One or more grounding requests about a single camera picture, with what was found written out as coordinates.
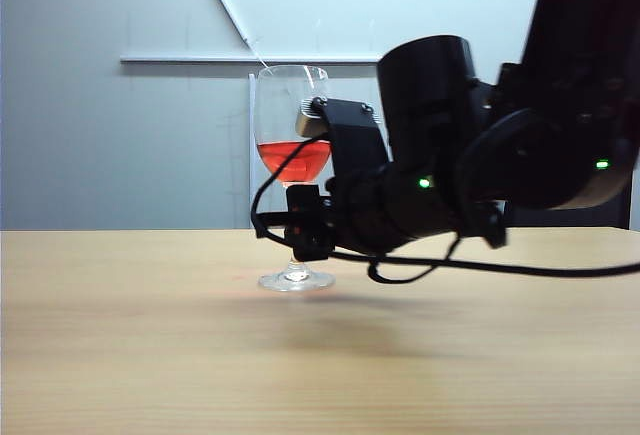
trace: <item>white shelf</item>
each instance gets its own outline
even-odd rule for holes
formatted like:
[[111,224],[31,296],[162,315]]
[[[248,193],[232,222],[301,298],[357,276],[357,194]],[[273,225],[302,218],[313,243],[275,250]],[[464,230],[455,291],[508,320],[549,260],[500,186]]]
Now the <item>white shelf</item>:
[[[262,57],[271,64],[308,64],[319,65],[374,65],[380,57],[375,55],[275,55]],[[253,63],[260,62],[251,55],[246,56],[213,56],[213,55],[136,55],[127,54],[120,57],[121,63]]]

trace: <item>white wall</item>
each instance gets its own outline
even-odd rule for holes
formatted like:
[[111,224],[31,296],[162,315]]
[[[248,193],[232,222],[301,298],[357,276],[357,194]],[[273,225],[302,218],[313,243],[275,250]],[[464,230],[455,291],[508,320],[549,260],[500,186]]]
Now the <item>white wall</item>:
[[[535,0],[231,1],[262,53],[382,54],[449,32],[492,81],[519,58]],[[246,76],[259,67],[119,63],[246,54],[218,0],[2,3],[5,229],[246,226]],[[327,69],[335,96],[379,107],[372,68]]]

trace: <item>red wine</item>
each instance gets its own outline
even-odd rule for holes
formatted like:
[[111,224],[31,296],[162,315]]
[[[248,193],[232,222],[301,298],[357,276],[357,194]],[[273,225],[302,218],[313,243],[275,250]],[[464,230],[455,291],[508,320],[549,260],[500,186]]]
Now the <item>red wine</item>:
[[[285,158],[293,152],[301,142],[268,142],[258,144],[258,153],[262,161],[275,172]],[[331,145],[325,140],[318,140],[307,145],[289,162],[278,180],[285,183],[310,182],[318,176],[331,153]]]

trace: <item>wire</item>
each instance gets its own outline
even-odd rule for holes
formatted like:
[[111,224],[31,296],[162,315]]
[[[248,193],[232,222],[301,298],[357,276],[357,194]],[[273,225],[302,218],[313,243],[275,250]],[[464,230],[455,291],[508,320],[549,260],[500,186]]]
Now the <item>wire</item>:
[[[278,176],[282,173],[282,171],[286,168],[286,166],[293,160],[302,149],[310,145],[313,142],[317,142],[318,140],[326,140],[326,134],[321,134],[312,138],[309,138],[298,145],[295,150],[293,150],[287,158],[284,159],[282,164],[277,168],[275,172],[271,174],[271,176],[258,188],[256,195],[251,204],[251,222],[256,230],[256,235],[258,238],[268,238],[280,245],[284,245],[290,248],[299,248],[299,245],[293,244],[284,238],[276,235],[273,232],[270,232],[267,227],[265,227],[264,223],[260,220],[258,216],[257,210],[260,204],[260,199],[264,194],[265,190],[269,188],[269,186],[278,178]],[[601,267],[601,268],[543,268],[543,267],[531,267],[526,265],[504,265],[504,264],[496,264],[496,263],[485,263],[485,262],[475,262],[468,260],[451,260],[450,257],[453,255],[453,252],[458,247],[460,243],[460,237],[458,236],[454,242],[449,246],[447,255],[443,259],[437,258],[413,258],[413,257],[390,257],[390,256],[370,256],[370,255],[357,255],[354,253],[347,252],[338,252],[333,250],[328,254],[329,257],[335,258],[338,260],[345,260],[349,262],[365,262],[369,263],[368,274],[372,280],[375,280],[379,283],[386,284],[401,284],[401,283],[410,283],[412,281],[418,280],[419,278],[424,277],[425,275],[433,272],[437,267],[449,267],[449,268],[459,268],[466,270],[478,270],[485,272],[497,272],[497,273],[510,273],[510,274],[519,274],[519,275],[530,275],[536,277],[554,277],[554,278],[600,278],[600,277],[614,277],[619,275],[625,275],[633,272],[640,272],[640,263],[632,263],[629,265],[618,265],[613,267]],[[381,263],[388,263],[391,265],[410,265],[410,266],[424,266],[428,265],[430,268],[425,270],[424,272],[403,280],[392,280],[387,279],[385,277],[377,274],[377,266]]]
[[280,243],[281,245],[286,245],[293,248],[293,244],[290,244],[284,238],[278,237],[274,233],[271,233],[269,229],[264,226],[264,223],[262,223],[260,217],[258,216],[258,204],[260,203],[260,199],[262,198],[265,190],[269,188],[269,186],[280,176],[282,171],[287,167],[287,165],[289,165],[289,162],[296,158],[304,147],[306,147],[307,145],[311,145],[318,140],[326,140],[326,137],[327,135],[325,133],[322,133],[320,135],[316,135],[315,137],[308,138],[303,142],[300,142],[300,145],[298,145],[289,154],[289,156],[284,159],[284,161],[280,164],[276,171],[273,172],[271,176],[267,178],[267,180],[262,185],[260,185],[260,188],[258,188],[258,190],[256,191],[256,194],[253,197],[253,203],[251,203],[251,223],[253,223],[253,226],[256,229],[256,233],[259,238],[266,237],[270,240],[273,240],[274,242]]
[[[460,245],[461,241],[462,241],[462,238],[460,237],[460,235],[456,234],[456,239],[451,243],[451,245],[449,245],[449,249],[447,250],[447,254],[445,255],[443,261],[449,260],[451,258],[451,256],[453,255],[453,252],[456,251],[456,248],[458,248],[458,245]],[[416,280],[419,280],[422,277],[429,275],[431,272],[433,272],[439,267],[439,265],[432,265],[431,267],[427,268],[424,272],[421,272],[418,275],[415,275],[411,278],[393,279],[393,278],[383,277],[382,275],[380,275],[380,273],[378,272],[379,263],[380,262],[378,261],[369,262],[367,275],[374,282],[383,283],[385,285],[403,285],[406,283],[415,282]]]

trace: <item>table surface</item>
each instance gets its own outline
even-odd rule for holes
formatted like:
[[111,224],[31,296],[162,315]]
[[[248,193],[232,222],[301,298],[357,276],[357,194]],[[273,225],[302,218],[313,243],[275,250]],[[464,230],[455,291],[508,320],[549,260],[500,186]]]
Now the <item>table surface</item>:
[[[248,230],[3,233],[2,433],[640,433],[640,274],[383,286],[328,261],[330,289],[258,288],[287,258]],[[640,233],[514,229],[455,258],[628,263]]]

